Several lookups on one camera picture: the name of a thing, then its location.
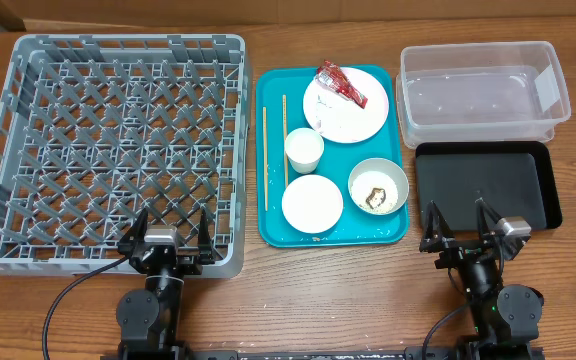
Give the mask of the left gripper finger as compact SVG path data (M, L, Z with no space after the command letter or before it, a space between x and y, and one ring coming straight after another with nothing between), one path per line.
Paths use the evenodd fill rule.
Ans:
M209 233L208 217L205 209L201 212L197 246L199 251L199 262L201 264L214 264L215 251L213 248L212 237Z
M149 212L146 208L139 213L132 226L119 240L117 244L119 253L132 253L135 246L144 241L148 228L148 215Z

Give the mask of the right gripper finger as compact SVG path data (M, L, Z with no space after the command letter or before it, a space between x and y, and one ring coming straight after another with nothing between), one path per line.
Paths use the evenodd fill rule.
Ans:
M495 227L501 216L483 199L475 201L477 232L480 240L493 240L496 236Z
M454 233L434 201L428 203L425 214L426 220L421 239L421 249L448 249L454 241Z

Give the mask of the grey bowl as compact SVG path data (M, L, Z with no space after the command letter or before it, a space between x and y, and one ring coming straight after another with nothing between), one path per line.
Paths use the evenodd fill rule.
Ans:
M354 204L372 215L389 215L408 199L409 182L403 169L385 158L369 158L357 164L348 179Z

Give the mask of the rice and food scraps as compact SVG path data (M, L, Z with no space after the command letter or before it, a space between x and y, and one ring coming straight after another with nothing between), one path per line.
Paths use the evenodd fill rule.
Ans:
M358 207L372 214L391 212L399 200L394 180L379 171L359 174L351 183L350 195Z

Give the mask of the small white bowl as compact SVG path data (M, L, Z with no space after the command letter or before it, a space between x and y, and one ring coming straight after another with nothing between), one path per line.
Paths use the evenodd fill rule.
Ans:
M321 175L303 175L292 181L282 196L282 213L296 230L323 233L335 226L344 209L337 185Z

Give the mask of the white plastic cup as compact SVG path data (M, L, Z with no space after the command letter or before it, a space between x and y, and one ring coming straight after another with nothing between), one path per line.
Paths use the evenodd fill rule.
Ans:
M321 135L311 128L297 128L287 135L286 153L292 168L299 174L313 172L324 152Z

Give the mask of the large white round plate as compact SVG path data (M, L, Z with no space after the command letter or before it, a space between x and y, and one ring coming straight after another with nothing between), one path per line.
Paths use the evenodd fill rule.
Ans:
M303 96L303 113L308 125L323 138L341 144L359 143L376 135L393 115L392 100L381 81L382 69L375 66L343 67L350 83L367 97L361 108L312 80Z

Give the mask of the red snack wrapper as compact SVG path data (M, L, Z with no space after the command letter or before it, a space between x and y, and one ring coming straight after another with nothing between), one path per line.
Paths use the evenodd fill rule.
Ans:
M316 70L314 80L362 109L367 105L368 98L350 82L340 66L329 60L325 60Z

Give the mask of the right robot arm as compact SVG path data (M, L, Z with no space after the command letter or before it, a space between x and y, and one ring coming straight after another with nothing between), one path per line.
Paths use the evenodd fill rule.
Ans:
M531 227L521 217L503 217L488 203L476 200L478 237L458 241L435 202L428 203L419 250L437 253L435 267L457 271L465 303L438 320L420 348L422 359L542 359L531 347L539 337L538 323L544 297L524 285L506 285L503 273L531 238ZM453 348L431 348L433 335L449 320L470 311L475 328L458 338Z

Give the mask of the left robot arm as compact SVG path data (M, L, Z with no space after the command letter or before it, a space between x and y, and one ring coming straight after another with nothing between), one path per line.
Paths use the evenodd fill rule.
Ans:
M177 339L184 278L200 275L216 260L208 219L201 212L198 253L180 255L179 234L174 227L151 226L143 210L120 239L118 251L130 266L146 276L142 289L128 292L120 300L116 318L121 330L120 359L188 360L192 351Z

